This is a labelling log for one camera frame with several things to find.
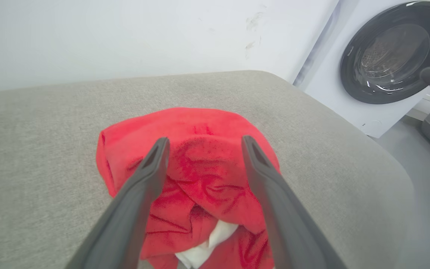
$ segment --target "washing machine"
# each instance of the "washing machine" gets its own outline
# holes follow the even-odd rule
[[[425,67],[430,1],[340,0],[294,85],[380,137],[430,91]]]

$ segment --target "washing machine glass window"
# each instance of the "washing machine glass window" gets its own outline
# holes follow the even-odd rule
[[[430,67],[430,2],[392,7],[366,23],[341,59],[345,90],[365,103],[397,102],[427,85],[419,73]]]

